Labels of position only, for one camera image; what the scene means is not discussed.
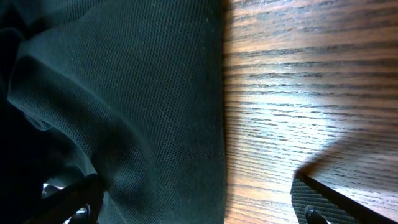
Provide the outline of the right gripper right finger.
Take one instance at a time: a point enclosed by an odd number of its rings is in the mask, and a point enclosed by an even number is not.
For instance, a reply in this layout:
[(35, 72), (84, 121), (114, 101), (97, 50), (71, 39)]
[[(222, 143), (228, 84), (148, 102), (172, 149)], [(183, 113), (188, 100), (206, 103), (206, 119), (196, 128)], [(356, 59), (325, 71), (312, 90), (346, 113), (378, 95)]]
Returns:
[(290, 194), (300, 224), (397, 224), (396, 221), (351, 200), (302, 172), (296, 173)]

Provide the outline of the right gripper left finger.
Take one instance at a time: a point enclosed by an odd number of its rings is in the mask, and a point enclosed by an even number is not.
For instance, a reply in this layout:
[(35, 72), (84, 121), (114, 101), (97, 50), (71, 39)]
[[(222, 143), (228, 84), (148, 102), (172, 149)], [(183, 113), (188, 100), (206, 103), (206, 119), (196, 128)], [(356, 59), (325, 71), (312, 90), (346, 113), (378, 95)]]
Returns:
[(103, 206), (104, 187), (96, 174), (90, 174), (62, 190), (42, 199), (27, 214), (28, 224), (88, 223), (96, 224)]

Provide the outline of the black t-shirt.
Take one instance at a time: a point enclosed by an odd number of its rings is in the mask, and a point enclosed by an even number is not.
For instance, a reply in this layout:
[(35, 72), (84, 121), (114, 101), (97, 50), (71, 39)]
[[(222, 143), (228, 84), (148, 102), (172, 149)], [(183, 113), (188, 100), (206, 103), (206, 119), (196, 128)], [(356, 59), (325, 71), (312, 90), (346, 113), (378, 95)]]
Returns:
[(105, 182), (100, 223), (223, 223), (221, 1), (2, 1), (2, 95)]

